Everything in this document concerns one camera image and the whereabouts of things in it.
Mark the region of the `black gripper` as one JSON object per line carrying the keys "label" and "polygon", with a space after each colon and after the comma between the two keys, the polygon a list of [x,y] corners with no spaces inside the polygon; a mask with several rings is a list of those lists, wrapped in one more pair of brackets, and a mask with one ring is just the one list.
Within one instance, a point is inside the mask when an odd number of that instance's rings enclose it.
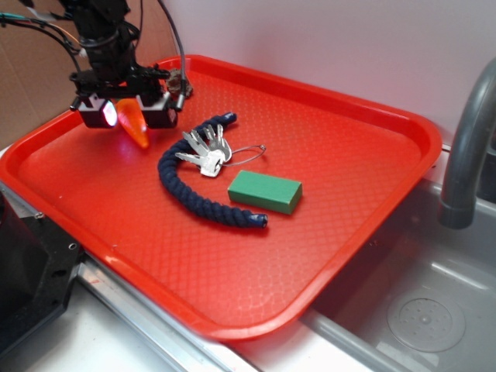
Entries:
{"label": "black gripper", "polygon": [[157,65],[139,65],[133,44],[135,38],[129,29],[114,29],[97,38],[80,36],[91,68],[70,75],[79,96],[73,100],[70,110],[79,112],[88,128],[114,128],[118,124],[117,110],[106,98],[134,96],[149,128],[177,126],[174,102],[169,91],[164,93],[162,85],[171,73]]}

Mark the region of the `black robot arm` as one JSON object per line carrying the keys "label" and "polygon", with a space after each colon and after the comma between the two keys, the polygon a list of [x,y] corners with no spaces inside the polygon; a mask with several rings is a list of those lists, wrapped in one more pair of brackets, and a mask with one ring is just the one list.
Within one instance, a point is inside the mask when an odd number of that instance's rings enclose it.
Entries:
{"label": "black robot arm", "polygon": [[109,129],[118,122],[115,102],[134,98],[147,127],[174,128],[181,103],[175,103],[163,85],[170,72],[138,64],[133,42],[140,34],[126,21],[130,12],[127,2],[62,4],[76,26],[91,66],[70,76],[77,94],[71,110],[80,113],[87,127]]}

